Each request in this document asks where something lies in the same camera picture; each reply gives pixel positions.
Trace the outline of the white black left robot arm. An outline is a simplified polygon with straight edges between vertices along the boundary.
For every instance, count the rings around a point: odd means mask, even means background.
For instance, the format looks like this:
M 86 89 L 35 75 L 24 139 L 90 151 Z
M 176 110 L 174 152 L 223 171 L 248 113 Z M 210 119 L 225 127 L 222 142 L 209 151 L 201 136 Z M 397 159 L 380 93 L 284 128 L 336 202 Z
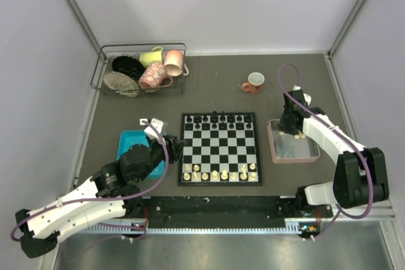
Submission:
M 24 254 L 40 257 L 70 236 L 113 218 L 137 217 L 143 211 L 138 184 L 160 164 L 180 159 L 187 142 L 165 135 L 148 145 L 135 144 L 86 179 L 70 193 L 37 210 L 21 209 L 15 214 L 20 238 L 14 238 Z

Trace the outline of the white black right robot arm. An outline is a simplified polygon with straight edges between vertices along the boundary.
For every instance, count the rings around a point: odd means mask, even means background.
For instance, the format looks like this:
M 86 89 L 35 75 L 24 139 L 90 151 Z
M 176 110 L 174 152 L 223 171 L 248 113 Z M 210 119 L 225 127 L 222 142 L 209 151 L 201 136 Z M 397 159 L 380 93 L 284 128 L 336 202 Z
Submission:
M 320 205 L 349 209 L 389 198 L 385 155 L 378 147 L 367 148 L 333 124 L 323 110 L 309 107 L 301 89 L 283 93 L 284 109 L 278 129 L 313 140 L 335 164 L 333 180 L 298 188 L 296 211 L 311 216 Z

